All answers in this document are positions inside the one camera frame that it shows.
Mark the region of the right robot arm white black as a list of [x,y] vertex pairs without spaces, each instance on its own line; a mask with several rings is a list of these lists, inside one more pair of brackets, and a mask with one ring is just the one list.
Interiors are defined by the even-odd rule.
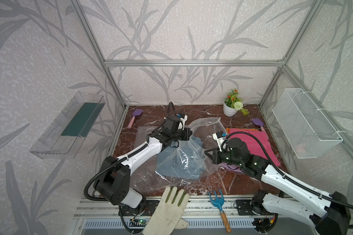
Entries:
[[276,213],[312,227],[320,235],[345,235],[351,214],[344,195],[314,189],[280,170],[271,160],[251,154],[239,138],[219,138],[218,147],[205,151],[213,164],[233,164],[251,178],[269,184],[291,196],[288,200],[259,190],[251,201],[254,213]]

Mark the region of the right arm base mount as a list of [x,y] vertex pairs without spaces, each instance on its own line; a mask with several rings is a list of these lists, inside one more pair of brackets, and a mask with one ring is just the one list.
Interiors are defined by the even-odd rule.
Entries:
[[267,191],[258,190],[251,199],[238,199],[234,203],[234,208],[237,209],[238,215],[263,215],[270,217],[278,217],[277,213],[271,213],[263,206],[264,197],[268,194]]

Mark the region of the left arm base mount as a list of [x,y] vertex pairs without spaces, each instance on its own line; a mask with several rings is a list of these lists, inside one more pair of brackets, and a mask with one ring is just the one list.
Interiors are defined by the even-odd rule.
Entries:
[[120,207],[119,215],[122,216],[152,216],[159,205],[159,200],[142,201],[137,208],[131,208],[128,205]]

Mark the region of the lilac trousers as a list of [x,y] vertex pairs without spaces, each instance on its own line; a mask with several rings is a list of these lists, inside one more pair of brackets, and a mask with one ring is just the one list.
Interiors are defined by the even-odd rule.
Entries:
[[238,174],[243,174],[243,172],[241,171],[240,167],[238,167],[236,165],[230,165],[230,164],[227,164],[227,163],[221,163],[221,164],[219,164],[219,166],[221,168],[224,168],[224,169],[229,170],[231,172],[235,172],[235,173],[238,173]]

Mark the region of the pink garment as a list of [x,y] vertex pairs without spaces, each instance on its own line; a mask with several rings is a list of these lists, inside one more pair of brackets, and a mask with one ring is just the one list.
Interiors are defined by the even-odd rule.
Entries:
[[[248,134],[255,136],[261,142],[261,144],[263,145],[264,149],[266,150],[267,154],[269,155],[273,163],[276,166],[281,166],[281,163],[279,162],[279,160],[277,159],[277,157],[275,156],[271,148],[271,144],[268,140],[266,132],[263,132],[263,131],[242,131],[242,132],[246,132]],[[267,159],[264,151],[262,150],[259,143],[254,138],[245,134],[236,134],[231,136],[230,138],[239,138],[240,140],[242,140],[247,144],[248,150],[250,151],[251,154],[258,155]]]

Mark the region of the clear plastic vacuum bag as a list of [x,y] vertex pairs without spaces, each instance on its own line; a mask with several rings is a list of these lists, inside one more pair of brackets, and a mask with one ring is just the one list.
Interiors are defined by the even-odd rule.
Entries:
[[220,167],[204,151],[217,147],[213,134],[226,129],[220,117],[194,120],[189,125],[193,134],[178,147],[168,147],[151,157],[131,176],[130,187],[150,193],[167,186],[184,187],[215,173]]

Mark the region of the orange trousers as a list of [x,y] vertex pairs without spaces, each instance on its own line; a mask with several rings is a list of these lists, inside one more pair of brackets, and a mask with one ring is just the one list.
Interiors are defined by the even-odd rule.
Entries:
[[235,131],[259,131],[258,129],[243,129],[243,128],[227,128],[226,131],[228,133]]

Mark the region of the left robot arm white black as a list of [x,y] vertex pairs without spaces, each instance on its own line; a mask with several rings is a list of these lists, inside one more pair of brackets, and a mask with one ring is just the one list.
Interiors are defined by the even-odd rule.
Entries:
[[168,147],[178,147],[177,142],[189,141],[192,131],[164,130],[150,133],[147,140],[136,149],[118,158],[107,157],[100,171],[84,188],[85,198],[91,201],[108,201],[112,205],[143,209],[145,197],[130,188],[130,177],[142,164]]

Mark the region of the grey-blue garment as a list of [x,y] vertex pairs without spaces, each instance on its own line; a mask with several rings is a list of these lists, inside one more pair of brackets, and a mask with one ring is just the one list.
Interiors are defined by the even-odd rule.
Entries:
[[205,163],[203,142],[192,136],[179,147],[168,147],[157,155],[156,173],[173,178],[197,180],[203,176]]

